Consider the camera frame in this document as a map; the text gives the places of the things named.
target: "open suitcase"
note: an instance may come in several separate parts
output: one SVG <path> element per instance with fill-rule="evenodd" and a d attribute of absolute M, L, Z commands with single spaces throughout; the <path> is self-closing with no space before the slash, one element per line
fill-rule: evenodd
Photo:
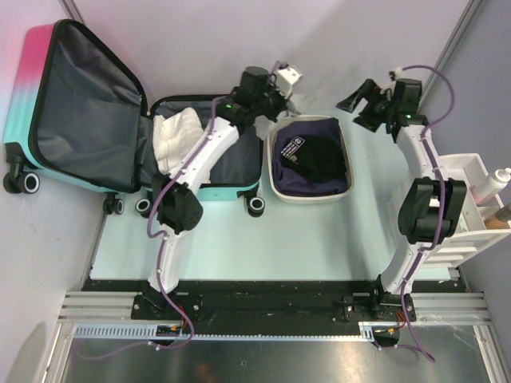
<path fill-rule="evenodd" d="M 107 192 L 105 211 L 120 214 L 124 205 L 115 195 L 150 192 L 158 172 L 154 116 L 193 107 L 205 128 L 213 97 L 165 97 L 148 109 L 141 83 L 87 27 L 72 20 L 34 27 L 26 35 L 3 135 L 10 164 L 4 188 L 35 193 L 42 174 Z M 263 145 L 255 130 L 219 159 L 200 200 L 256 195 Z"/>

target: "white bottle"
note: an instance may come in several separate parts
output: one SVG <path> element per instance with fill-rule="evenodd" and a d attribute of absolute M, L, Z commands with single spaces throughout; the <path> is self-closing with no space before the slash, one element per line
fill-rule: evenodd
<path fill-rule="evenodd" d="M 470 189 L 476 204 L 488 202 L 511 180 L 511 168 L 498 169 L 490 173 L 479 184 Z"/>

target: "brown bottle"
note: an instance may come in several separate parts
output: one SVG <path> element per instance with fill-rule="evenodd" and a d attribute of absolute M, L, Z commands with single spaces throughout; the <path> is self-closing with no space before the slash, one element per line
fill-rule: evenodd
<path fill-rule="evenodd" d="M 511 203 L 505 205 L 485 221 L 487 229 L 505 229 L 508 221 L 511 219 Z"/>

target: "white towel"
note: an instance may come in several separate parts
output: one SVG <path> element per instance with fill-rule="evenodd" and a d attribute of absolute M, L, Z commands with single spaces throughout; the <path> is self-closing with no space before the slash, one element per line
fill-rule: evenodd
<path fill-rule="evenodd" d="M 193 108 L 168 118 L 155 116 L 153 120 L 153 149 L 162 174 L 169 174 L 202 137 L 204 130 Z M 209 183 L 209 173 L 204 183 Z"/>

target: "white wall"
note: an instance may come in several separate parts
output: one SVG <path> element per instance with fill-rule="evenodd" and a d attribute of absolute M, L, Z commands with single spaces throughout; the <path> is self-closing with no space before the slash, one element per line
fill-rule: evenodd
<path fill-rule="evenodd" d="M 511 2 L 486 2 L 446 70 L 456 91 L 456 107 L 434 128 L 441 154 L 478 152 L 489 170 L 511 166 Z M 434 119 L 446 110 L 445 87 L 438 86 L 425 105 Z M 500 193 L 511 202 L 511 185 Z M 511 361 L 511 238 L 501 241 L 463 267 L 474 291 L 484 291 L 508 360 Z"/>
<path fill-rule="evenodd" d="M 64 17 L 57 0 L 2 2 L 0 131 L 25 32 Z M 3 177 L 7 166 L 0 147 Z M 0 381 L 25 383 L 38 370 L 65 291 L 81 277 L 101 196 L 48 179 L 32 196 L 9 195 L 0 189 Z"/>
<path fill-rule="evenodd" d="M 245 66 L 285 60 L 321 108 L 367 77 L 434 64 L 468 0 L 77 0 L 85 22 L 141 79 L 149 103 L 228 92 Z M 427 78 L 428 73 L 419 73 Z"/>

